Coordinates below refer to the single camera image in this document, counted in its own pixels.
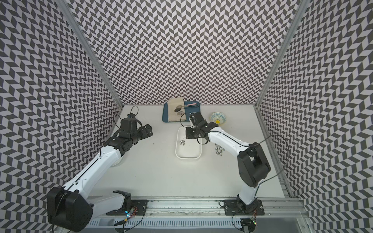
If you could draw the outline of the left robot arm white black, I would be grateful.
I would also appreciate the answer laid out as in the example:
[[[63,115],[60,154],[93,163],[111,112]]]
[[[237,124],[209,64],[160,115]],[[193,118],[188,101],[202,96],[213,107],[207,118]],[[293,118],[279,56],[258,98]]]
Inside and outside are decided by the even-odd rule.
[[[119,212],[131,217],[135,212],[132,195],[114,191],[111,195],[89,198],[94,186],[114,164],[139,141],[152,137],[151,125],[143,125],[133,113],[120,122],[119,129],[99,149],[98,154],[75,177],[46,195],[47,218],[52,228],[79,232],[100,215]]]

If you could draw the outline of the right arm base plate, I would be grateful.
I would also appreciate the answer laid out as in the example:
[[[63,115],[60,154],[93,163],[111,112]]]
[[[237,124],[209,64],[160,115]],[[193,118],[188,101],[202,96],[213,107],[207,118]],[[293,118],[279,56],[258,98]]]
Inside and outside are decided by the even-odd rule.
[[[254,215],[264,216],[265,211],[261,200],[255,199],[251,204],[245,204],[241,200],[223,200],[226,216]]]

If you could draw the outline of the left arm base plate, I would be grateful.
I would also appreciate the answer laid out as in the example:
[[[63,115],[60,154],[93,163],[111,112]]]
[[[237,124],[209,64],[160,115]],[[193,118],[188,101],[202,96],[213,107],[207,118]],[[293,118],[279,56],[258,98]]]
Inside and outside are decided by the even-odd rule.
[[[144,216],[146,214],[148,200],[132,200],[126,202],[118,210],[113,210],[106,213],[107,216],[125,216],[129,214],[130,210],[135,207],[137,216]]]

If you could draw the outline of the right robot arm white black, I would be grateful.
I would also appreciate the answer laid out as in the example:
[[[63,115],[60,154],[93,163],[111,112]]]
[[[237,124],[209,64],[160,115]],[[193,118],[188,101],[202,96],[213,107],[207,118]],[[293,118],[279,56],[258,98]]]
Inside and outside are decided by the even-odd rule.
[[[187,139],[203,138],[215,143],[236,156],[239,175],[244,185],[237,195],[237,206],[241,213],[249,214],[259,207],[257,192],[261,182],[271,171],[270,163],[262,146],[243,142],[224,131],[214,122],[208,123],[200,112],[189,117],[192,126],[186,127]]]

